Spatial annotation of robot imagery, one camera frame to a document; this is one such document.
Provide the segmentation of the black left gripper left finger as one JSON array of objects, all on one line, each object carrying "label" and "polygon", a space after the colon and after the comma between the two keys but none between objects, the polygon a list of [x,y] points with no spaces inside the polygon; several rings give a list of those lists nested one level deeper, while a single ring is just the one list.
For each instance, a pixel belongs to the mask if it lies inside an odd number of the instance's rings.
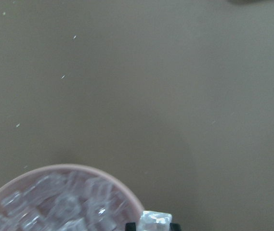
[{"label": "black left gripper left finger", "polygon": [[135,223],[135,222],[126,223],[125,231],[137,231],[137,223]]}]

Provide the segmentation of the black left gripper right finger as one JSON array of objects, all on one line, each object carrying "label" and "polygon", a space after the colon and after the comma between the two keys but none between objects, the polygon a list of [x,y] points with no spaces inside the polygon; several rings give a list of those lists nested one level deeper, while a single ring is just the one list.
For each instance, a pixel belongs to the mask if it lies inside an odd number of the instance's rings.
[{"label": "black left gripper right finger", "polygon": [[178,223],[170,223],[170,231],[181,231],[181,226]]}]

